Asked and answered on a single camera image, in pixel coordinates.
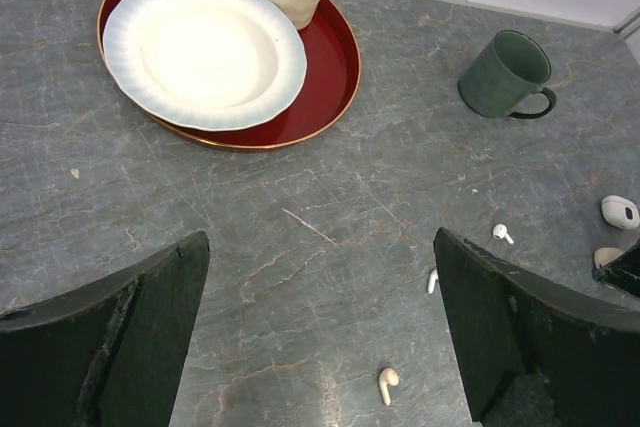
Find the white plate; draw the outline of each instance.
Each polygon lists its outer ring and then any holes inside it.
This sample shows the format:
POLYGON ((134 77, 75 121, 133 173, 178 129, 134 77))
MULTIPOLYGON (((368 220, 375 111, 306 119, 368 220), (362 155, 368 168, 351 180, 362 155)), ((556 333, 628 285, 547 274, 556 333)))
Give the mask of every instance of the white plate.
POLYGON ((199 130, 273 119, 295 100, 307 70, 300 35, 268 0, 121 0, 103 46, 127 96, 199 130))

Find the mug rim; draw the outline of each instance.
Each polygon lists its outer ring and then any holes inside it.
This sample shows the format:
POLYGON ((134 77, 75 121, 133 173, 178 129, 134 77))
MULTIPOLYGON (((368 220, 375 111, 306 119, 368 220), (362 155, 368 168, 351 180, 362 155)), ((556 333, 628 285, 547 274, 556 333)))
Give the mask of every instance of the mug rim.
POLYGON ((553 67, 551 66, 551 61, 549 60, 549 56, 544 51, 544 49, 540 46, 540 44, 538 44, 535 40, 533 40, 527 34, 523 34, 522 32, 519 32, 519 31, 513 30, 513 29, 501 30, 500 32, 498 32, 496 35, 493 36, 493 39, 491 39, 491 45, 493 46, 493 50, 496 53, 496 56, 498 57, 498 60, 500 60, 500 63, 503 65, 504 68, 506 68, 512 75, 514 75, 515 77, 519 78, 520 80, 523 80, 523 81, 525 81, 525 82, 527 82, 529 84, 538 84, 538 82, 531 82, 530 80, 525 79, 525 78, 521 77, 520 75, 516 74, 509 67, 507 67, 505 65, 505 63, 502 61, 502 59, 500 58, 500 55, 498 55, 498 49, 496 47, 496 39, 501 34, 517 34, 517 35, 519 35, 521 37, 524 37, 529 42, 531 42, 533 45, 535 45, 537 47, 537 49, 540 51, 540 53, 542 53, 542 56, 544 57, 544 60, 547 62, 547 68, 548 68, 547 77, 542 82, 539 82, 539 84, 542 85, 542 84, 544 84, 545 82, 547 82, 551 78, 551 72, 552 72, 553 67))

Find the wireless earbud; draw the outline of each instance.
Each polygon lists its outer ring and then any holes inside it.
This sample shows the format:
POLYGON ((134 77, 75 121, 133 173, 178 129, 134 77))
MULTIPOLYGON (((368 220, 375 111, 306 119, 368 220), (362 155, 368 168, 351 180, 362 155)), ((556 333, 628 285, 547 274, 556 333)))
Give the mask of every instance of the wireless earbud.
POLYGON ((513 245, 513 239, 507 232, 507 226, 504 224, 497 224, 493 228, 493 237, 498 240, 506 240, 509 245, 513 245))
POLYGON ((400 376, 398 373, 390 367, 387 367, 380 372, 378 377, 378 385, 380 386, 380 392, 382 393, 382 401, 384 405, 391 404, 391 396, 389 395, 389 385, 396 386, 400 383, 400 376))

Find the plate rim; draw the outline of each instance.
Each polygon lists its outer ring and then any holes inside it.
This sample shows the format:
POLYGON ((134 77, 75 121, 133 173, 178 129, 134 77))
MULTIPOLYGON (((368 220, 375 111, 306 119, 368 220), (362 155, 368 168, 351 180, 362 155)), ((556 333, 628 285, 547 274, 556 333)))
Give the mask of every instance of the plate rim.
MULTIPOLYGON (((134 104, 140 109, 142 110, 142 112, 147 115, 148 117, 150 117, 153 121, 157 122, 158 124, 160 124, 163 128, 166 128, 167 130, 171 131, 172 133, 182 137, 182 138, 186 138, 194 143, 200 144, 200 145, 207 145, 209 147, 215 147, 218 149, 223 149, 223 150, 232 150, 232 151, 237 151, 237 152, 264 152, 264 151, 270 151, 270 150, 276 150, 276 149, 281 149, 284 147, 289 147, 291 145, 295 145, 295 144, 299 144, 301 142, 305 142, 307 140, 310 140, 320 134, 322 134, 325 130, 329 129, 331 126, 333 126, 333 124, 335 124, 338 120, 340 120, 342 118, 342 116, 344 116, 344 114, 351 108, 351 105, 353 104, 353 101, 356 97, 356 94, 358 93, 358 90, 360 88, 360 81, 362 79, 362 56, 360 53, 360 46, 358 45, 355 33, 353 32, 353 28, 351 27, 351 24, 347 21, 346 17, 344 16, 344 14, 342 13, 342 11, 340 10, 340 8, 338 8, 338 6, 335 4, 335 2, 333 2, 332 0, 326 0, 327 2, 329 2, 331 4, 331 6, 335 9, 335 11, 340 15, 340 17, 342 18, 342 20, 344 21, 344 24, 346 26, 346 28, 349 30, 349 33, 351 34, 351 38, 353 39, 353 45, 355 47, 355 51, 356 51, 356 57, 357 57, 357 64, 358 64, 358 73, 357 73, 357 77, 356 77, 356 82, 355 82, 355 87, 353 89, 353 92, 351 93, 351 97, 349 98, 349 100, 346 102, 344 108, 342 109, 342 111, 330 122, 328 122, 327 124, 325 124, 324 126, 322 126, 320 129, 316 130, 315 132, 312 132, 309 135, 306 135, 304 137, 300 137, 294 140, 290 140, 287 142, 281 142, 281 143, 277 143, 277 144, 270 144, 270 145, 236 145, 236 144, 228 144, 226 142, 218 142, 218 141, 214 141, 214 140, 208 140, 208 139, 203 139, 201 137, 195 136, 189 132, 184 132, 181 129, 179 129, 177 126, 171 124, 170 122, 167 122, 163 119, 160 119, 159 117, 155 117, 154 115, 148 113, 146 110, 144 110, 142 107, 140 107, 136 102, 134 102, 134 104)), ((103 49, 103 45, 102 45, 102 38, 100 35, 100 21, 103 17, 104 14, 104 7, 105 4, 107 3, 107 0, 102 0, 102 2, 100 3, 100 9, 98 9, 98 15, 96 17, 96 39, 97 39, 97 45, 98 45, 98 50, 100 52, 100 56, 102 57, 102 61, 104 63, 104 65, 106 66, 106 62, 105 62, 105 58, 104 58, 104 49, 103 49)))
MULTIPOLYGON (((131 65, 132 61, 129 60, 129 55, 126 54, 126 49, 122 46, 123 39, 126 39, 127 36, 130 37, 130 32, 126 28, 126 21, 130 21, 130 17, 132 16, 139 17, 141 12, 139 7, 147 5, 149 1, 154 0, 128 0, 126 8, 124 5, 125 1, 127 0, 120 0, 105 20, 105 27, 102 33, 104 62, 120 90, 143 111, 154 117, 179 127, 200 130, 202 132, 240 131, 273 120, 286 111, 300 94, 306 78, 308 61, 304 43, 299 33, 295 30, 293 24, 290 25, 289 19, 286 18, 280 9, 267 0, 243 0, 242 5, 258 11, 262 9, 265 15, 269 14, 269 18, 272 19, 269 25, 272 25, 273 28, 276 29, 275 32, 277 32, 278 37, 285 39, 284 44, 281 43, 282 45, 278 45, 276 42, 273 42, 274 31, 265 31, 267 37, 274 43, 276 50, 282 50, 284 48, 285 51, 291 54, 281 58, 281 61, 284 60, 285 64, 288 65, 287 71, 289 74, 283 73, 282 70, 280 70, 279 76, 276 73, 276 77, 274 78, 276 81, 275 84, 272 84, 270 88, 263 92, 263 94, 267 93, 271 89, 271 96, 267 96, 262 102, 259 102, 260 97, 257 97, 248 104, 240 104, 241 107, 245 108, 241 109, 241 111, 235 115, 231 111, 227 111, 229 113, 225 111, 217 113, 217 109, 215 112, 207 112, 206 109, 184 109, 181 100, 175 95, 171 93, 167 93, 166 95, 154 93, 156 87, 161 92, 164 92, 164 88, 157 82, 154 83, 148 73, 146 76, 141 73, 140 75, 143 77, 139 77, 138 74, 133 76, 128 75, 135 72, 135 68, 131 65), (111 46, 112 49, 107 51, 106 48, 109 46, 111 46), (246 108, 252 103, 257 109, 246 108), (262 115, 255 115, 255 110, 262 115)), ((246 9, 240 9, 238 12, 244 15, 247 14, 246 9)))

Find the gray marble surface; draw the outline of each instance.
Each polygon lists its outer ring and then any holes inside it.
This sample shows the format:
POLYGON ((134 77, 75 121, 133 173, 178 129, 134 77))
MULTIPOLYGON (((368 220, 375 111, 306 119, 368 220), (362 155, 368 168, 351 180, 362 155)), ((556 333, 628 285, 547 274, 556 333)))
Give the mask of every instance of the gray marble surface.
POLYGON ((0 0, 0 311, 205 229, 173 426, 470 425, 440 294, 425 291, 440 226, 638 307, 590 274, 595 248, 633 241, 599 201, 640 201, 640 67, 623 40, 428 0, 335 0, 362 52, 352 108, 304 144, 233 154, 171 135, 118 91, 96 48, 100 1, 0 0), (559 102, 542 120, 484 119, 458 97, 504 28, 553 63, 559 102), (514 246, 492 240, 498 221, 514 246), (383 366, 401 376, 388 408, 383 366))

